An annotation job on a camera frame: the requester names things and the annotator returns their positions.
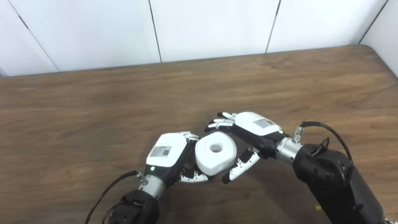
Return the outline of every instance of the white cylindrical object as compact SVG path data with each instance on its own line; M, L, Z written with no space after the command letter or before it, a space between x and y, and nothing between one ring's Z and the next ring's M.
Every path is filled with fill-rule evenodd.
M195 154L199 169L214 176L234 164L236 144L227 134L215 132L196 143Z

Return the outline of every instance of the black cable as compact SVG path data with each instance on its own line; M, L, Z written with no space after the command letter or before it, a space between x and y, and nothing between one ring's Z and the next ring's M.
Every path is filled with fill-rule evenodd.
M123 180L126 177L131 177L131 176L135 176L137 175L138 172L136 170L127 172L125 174L122 174L120 177L118 177L115 181L113 181L104 191L103 193L98 197L97 201L94 203L93 207L91 208L91 210L89 211L86 221L84 224L88 224L91 218L91 215L93 214L95 208L97 207L97 205L99 204L99 202L102 200L102 198L105 196L105 194L119 181Z
M112 206L112 207L106 212L105 216L102 218L102 224L105 224L105 219L106 219L106 217L109 215L109 213L111 213L111 211L112 211L114 208L116 208L116 206L121 205L121 204L123 204L123 203L117 203L117 204L115 204L114 206Z
M339 140L339 142L341 143L341 145L343 146L345 153L347 154L348 159L353 162L352 157L351 157L351 152L349 151L346 143L344 142L343 138L341 138L341 136L335 131L333 130L333 128L322 124L320 122L316 122L316 121L309 121L309 122L303 122L301 125L301 127L311 127L311 126L317 126L317 127L322 127L322 128L326 128L327 130L329 130L331 133L334 134L334 136L336 136L336 138Z

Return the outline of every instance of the qr code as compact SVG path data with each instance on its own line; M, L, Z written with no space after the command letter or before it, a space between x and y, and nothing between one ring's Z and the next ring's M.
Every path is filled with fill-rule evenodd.
M165 151L163 152L163 155L169 155L169 152L170 152L170 150L165 150Z

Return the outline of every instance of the cable connector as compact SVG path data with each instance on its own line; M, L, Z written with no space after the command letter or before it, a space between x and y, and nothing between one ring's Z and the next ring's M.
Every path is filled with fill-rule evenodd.
M141 184L143 186L148 184L148 180L144 177L144 175L141 172L138 172L137 178L138 178L139 181L141 181Z
M293 136L293 142L294 142L294 143L298 143L298 142L300 141L300 139L301 139L301 134L302 134L302 127L301 127L301 126L298 126L298 127L296 128L295 135Z

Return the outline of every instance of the silver metal cylinder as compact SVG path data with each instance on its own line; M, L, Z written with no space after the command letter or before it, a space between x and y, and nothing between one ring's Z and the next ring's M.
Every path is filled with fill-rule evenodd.
M166 188L166 185L160 178L153 175L147 175L145 176L145 179L147 179L148 183L146 185L141 183L138 189L147 192L148 194L152 195L152 197L159 200L164 189Z
M293 139L286 137L276 147L276 156L278 159L292 166L296 154L301 147L301 143L295 143Z

